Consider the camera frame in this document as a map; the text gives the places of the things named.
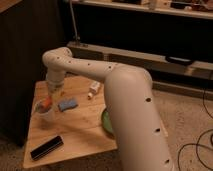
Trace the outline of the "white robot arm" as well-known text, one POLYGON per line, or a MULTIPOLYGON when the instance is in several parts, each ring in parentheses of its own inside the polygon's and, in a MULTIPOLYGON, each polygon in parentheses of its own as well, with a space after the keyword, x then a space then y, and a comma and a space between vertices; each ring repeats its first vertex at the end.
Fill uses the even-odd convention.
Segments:
POLYGON ((104 99, 124 171, 175 171, 152 94, 152 78, 143 68, 77 59, 67 47, 42 55, 46 81, 60 89, 67 72, 104 84, 104 99))

